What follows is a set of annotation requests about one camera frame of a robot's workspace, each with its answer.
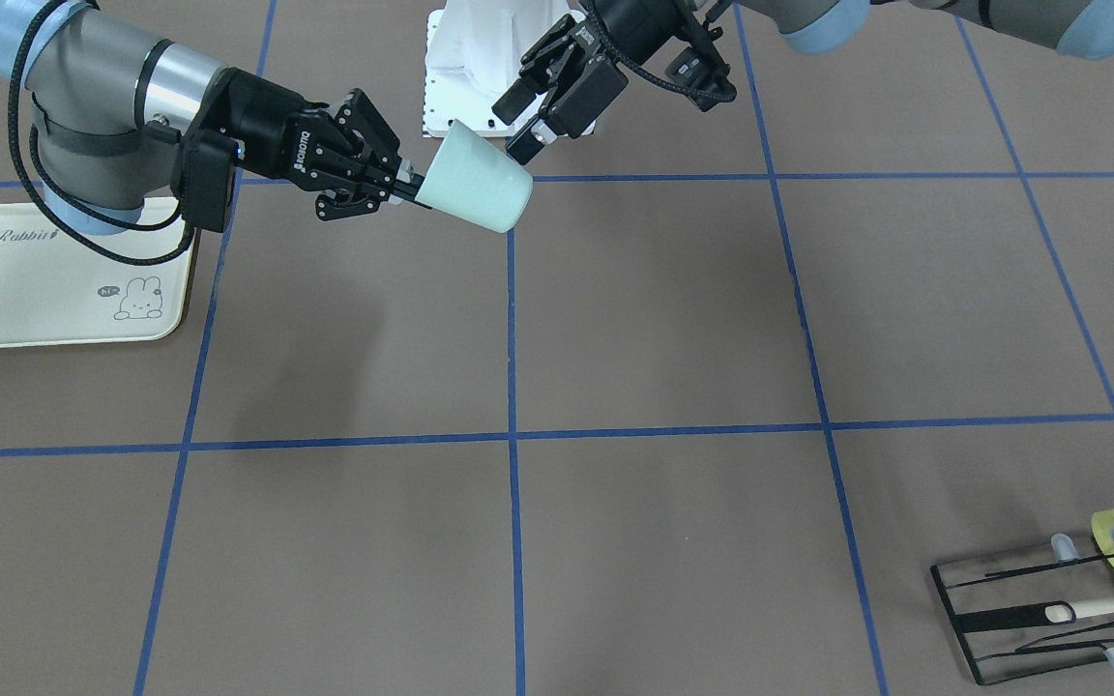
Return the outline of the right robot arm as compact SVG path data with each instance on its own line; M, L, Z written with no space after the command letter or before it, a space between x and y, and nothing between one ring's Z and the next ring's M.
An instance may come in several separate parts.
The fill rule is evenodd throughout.
M141 228L163 187L182 220L221 232L238 170L314 192L324 220L414 202L422 184L363 91L309 101L92 1L0 1L0 76L30 102L45 205L84 235Z

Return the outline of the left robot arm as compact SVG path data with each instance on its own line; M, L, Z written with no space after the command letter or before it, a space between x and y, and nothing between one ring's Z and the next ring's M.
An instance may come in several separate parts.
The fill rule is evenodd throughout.
M797 53L848 45L876 14L900 13L898 1L579 1L514 65L514 84L491 106L496 122L517 125L510 159L527 164L557 138L578 138L615 102L633 76L677 94L698 111L737 99L731 66L719 49L719 19L737 9L774 24ZM1114 1L913 1L993 35L1061 56L1114 57Z

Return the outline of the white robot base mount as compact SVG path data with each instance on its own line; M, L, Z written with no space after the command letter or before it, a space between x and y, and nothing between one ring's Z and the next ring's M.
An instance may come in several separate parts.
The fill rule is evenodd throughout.
M509 138L538 110L531 104L516 122L492 111L520 71L520 58L545 32L570 16L570 1L447 1L427 17L422 135L443 138L461 122L485 138Z

